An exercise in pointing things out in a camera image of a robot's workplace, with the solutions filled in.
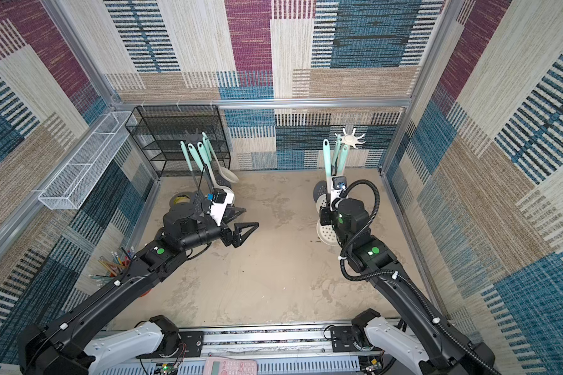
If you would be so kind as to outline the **white skimmer mint handle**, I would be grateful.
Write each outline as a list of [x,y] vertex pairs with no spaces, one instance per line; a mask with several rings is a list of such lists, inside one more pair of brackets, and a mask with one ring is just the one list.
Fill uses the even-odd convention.
[[219,159],[217,158],[217,154],[210,143],[210,139],[205,133],[203,133],[203,144],[208,149],[210,156],[214,158],[219,174],[225,179],[225,181],[228,181],[232,184],[239,183],[239,178],[233,172],[231,172],[231,170],[220,164]]

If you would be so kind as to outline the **grey utensil rack stand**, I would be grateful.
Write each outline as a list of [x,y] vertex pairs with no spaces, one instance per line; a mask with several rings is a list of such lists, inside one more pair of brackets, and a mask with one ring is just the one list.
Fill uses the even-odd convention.
[[[190,134],[188,131],[186,131],[186,135],[185,135],[185,136],[186,136],[186,142],[184,142],[184,141],[183,141],[183,142],[185,143],[187,149],[188,149],[188,144],[193,144],[193,145],[195,146],[196,150],[199,151],[199,150],[198,150],[198,143],[199,143],[199,142],[202,142],[202,143],[203,143],[203,133],[204,133],[204,132],[202,132],[202,133],[199,134],[198,131],[196,131],[194,134]],[[210,165],[211,165],[211,162],[213,161],[213,158],[212,158],[212,157],[210,156],[210,154],[208,153],[208,149],[207,149],[207,148],[206,148],[206,151],[207,151],[207,155],[208,155],[208,158],[209,158],[209,161],[210,161]],[[194,162],[192,156],[190,155],[189,150],[188,150],[188,153],[189,153],[189,158],[190,158],[191,162]],[[216,181],[217,181],[218,184],[223,185],[222,181],[225,180],[223,177],[221,177],[221,179],[218,179],[217,177],[215,177],[215,178],[216,178]]]

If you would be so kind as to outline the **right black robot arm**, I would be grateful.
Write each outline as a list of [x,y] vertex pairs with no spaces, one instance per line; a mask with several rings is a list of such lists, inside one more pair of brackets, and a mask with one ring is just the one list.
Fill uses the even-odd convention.
[[368,309],[351,322],[359,350],[379,348],[415,374],[496,374],[494,353],[475,345],[425,297],[389,248],[371,233],[374,214],[354,198],[325,195],[319,223],[342,246],[340,270],[348,281],[367,281],[403,321],[396,327]]

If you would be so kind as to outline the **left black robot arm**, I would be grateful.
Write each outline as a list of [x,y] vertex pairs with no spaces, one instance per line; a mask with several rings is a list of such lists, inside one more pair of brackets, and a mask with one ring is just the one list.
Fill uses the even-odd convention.
[[18,338],[23,374],[97,374],[145,354],[152,354],[177,328],[156,317],[130,331],[104,339],[96,336],[136,299],[166,280],[189,260],[187,252],[216,241],[238,248],[259,227],[257,222],[229,228],[190,203],[177,204],[163,217],[164,226],[138,251],[122,273],[70,312],[50,324],[27,326]]

